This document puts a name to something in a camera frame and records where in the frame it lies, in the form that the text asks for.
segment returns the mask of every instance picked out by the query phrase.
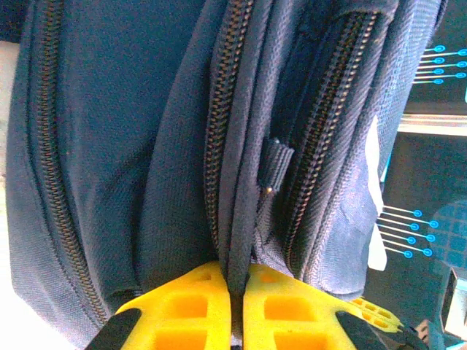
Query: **metal zipper teeth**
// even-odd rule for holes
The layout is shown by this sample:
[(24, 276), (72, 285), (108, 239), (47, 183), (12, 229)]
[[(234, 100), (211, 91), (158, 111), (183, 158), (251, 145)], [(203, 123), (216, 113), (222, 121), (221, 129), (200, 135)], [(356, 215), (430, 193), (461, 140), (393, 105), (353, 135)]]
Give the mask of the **metal zipper teeth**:
[(219, 186), (220, 170), (227, 136), (228, 119), (234, 99), (245, 34), (253, 0), (232, 0), (228, 4), (227, 25), (221, 29), (223, 42), (219, 47), (219, 64), (214, 80), (214, 92), (207, 118), (207, 142), (204, 153), (204, 201), (208, 225), (215, 248), (219, 249)]
[(97, 321), (104, 324), (107, 313), (91, 281), (66, 200), (60, 167), (56, 130), (56, 86), (58, 43), (63, 16), (63, 0), (50, 0), (44, 11), (45, 24), (39, 54), (37, 127), (39, 159), (44, 177), (47, 207), (74, 275), (77, 277)]
[(291, 271), (294, 265), (292, 261), (293, 242), (312, 197), (333, 131), (339, 121), (375, 20), (376, 14), (368, 13), (355, 13), (347, 18), (331, 59), (330, 68), (324, 75), (323, 87), (305, 127), (304, 152), (299, 160), (288, 201), (288, 207), (291, 210), (287, 214), (289, 224), (285, 235), (284, 250), (285, 262)]

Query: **backpack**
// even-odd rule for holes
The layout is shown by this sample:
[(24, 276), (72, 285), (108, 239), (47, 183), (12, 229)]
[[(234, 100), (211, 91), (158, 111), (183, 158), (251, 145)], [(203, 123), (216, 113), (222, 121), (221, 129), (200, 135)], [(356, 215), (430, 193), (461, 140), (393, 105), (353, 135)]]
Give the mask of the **backpack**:
[(252, 261), (361, 295), (379, 179), (444, 8), (31, 0), (7, 145), (16, 293), (79, 347), (211, 260), (233, 298)]

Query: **zipper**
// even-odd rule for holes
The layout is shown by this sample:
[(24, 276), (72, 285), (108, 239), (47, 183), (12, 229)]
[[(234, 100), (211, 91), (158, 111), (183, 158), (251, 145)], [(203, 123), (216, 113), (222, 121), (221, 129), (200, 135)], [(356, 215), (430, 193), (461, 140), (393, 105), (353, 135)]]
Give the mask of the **zipper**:
[(285, 217), (284, 253), (285, 262), (291, 271), (295, 265), (294, 241), (376, 18), (376, 13), (355, 12), (347, 16), (331, 63), (323, 75), (321, 88), (309, 112), (299, 148), (302, 152), (295, 161), (295, 176), (286, 201), (286, 208), (289, 209), (286, 209)]
[(245, 35), (253, 0), (230, 0), (228, 18), (221, 28), (214, 89), (207, 118), (207, 140), (204, 152), (204, 202), (207, 222), (215, 248), (219, 251), (219, 186), (228, 121), (234, 100)]
[(66, 258), (78, 280), (82, 293), (89, 302), (98, 323), (107, 320), (101, 297), (91, 280), (72, 215), (66, 199), (57, 141), (56, 88), (58, 45), (63, 17), (63, 0), (49, 0), (44, 10), (44, 26), (39, 49), (39, 83), (37, 89), (37, 127), (39, 161), (45, 183), (45, 200), (53, 218)]

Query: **yellow plastic piece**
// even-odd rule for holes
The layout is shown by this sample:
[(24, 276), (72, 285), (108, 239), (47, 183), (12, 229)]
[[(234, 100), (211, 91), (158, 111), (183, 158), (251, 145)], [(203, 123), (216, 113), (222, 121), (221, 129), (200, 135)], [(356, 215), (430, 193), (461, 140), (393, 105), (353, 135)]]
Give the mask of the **yellow plastic piece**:
[(355, 350), (337, 311), (362, 317), (350, 303), (252, 265), (243, 304), (244, 350)]
[(122, 350), (228, 350), (231, 302), (218, 262), (208, 262), (123, 305), (141, 318)]
[(362, 297), (350, 301), (350, 303), (361, 310), (362, 317), (365, 321), (384, 332), (401, 332), (399, 326), (404, 326), (392, 312), (380, 308), (378, 305), (370, 303)]

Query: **navy blue backpack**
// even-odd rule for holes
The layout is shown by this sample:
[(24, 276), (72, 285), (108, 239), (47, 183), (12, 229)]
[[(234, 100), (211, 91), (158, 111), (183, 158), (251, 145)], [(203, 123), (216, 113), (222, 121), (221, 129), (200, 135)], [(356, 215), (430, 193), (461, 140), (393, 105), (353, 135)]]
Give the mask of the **navy blue backpack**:
[(211, 260), (361, 295), (441, 0), (4, 0), (16, 293), (76, 346)]

